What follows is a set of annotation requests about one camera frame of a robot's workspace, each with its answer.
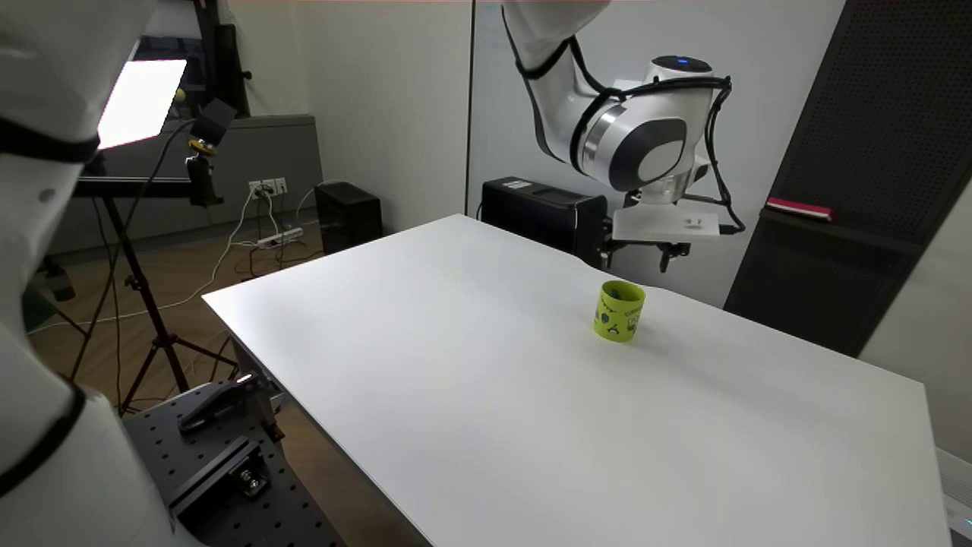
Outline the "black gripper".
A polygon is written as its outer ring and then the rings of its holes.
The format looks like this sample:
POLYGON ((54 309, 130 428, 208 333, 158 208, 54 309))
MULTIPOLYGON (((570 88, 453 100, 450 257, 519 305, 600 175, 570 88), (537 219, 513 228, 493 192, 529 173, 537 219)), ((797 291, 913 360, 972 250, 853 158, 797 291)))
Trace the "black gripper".
POLYGON ((655 245, 662 267, 682 257, 697 242, 718 240, 724 222, 699 208, 623 208, 612 212, 607 245, 655 245))

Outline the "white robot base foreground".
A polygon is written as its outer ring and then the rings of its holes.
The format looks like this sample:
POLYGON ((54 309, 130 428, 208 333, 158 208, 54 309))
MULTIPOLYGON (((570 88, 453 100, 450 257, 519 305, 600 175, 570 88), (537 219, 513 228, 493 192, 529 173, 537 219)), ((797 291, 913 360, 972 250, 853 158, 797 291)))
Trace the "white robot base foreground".
POLYGON ((149 19, 153 0, 0 0, 0 547, 201 547, 108 397, 31 342, 71 291, 50 242, 149 19))

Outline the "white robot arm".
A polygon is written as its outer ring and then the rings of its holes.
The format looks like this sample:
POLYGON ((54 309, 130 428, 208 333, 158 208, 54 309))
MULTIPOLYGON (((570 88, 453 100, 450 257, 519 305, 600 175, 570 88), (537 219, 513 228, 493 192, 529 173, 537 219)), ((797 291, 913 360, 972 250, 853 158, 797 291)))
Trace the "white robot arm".
POLYGON ((581 29, 612 0, 502 0, 535 140, 558 163, 612 187, 600 252, 655 245, 659 267, 699 240, 744 235, 718 160, 731 79, 693 55, 655 55, 640 79, 600 82, 581 29))

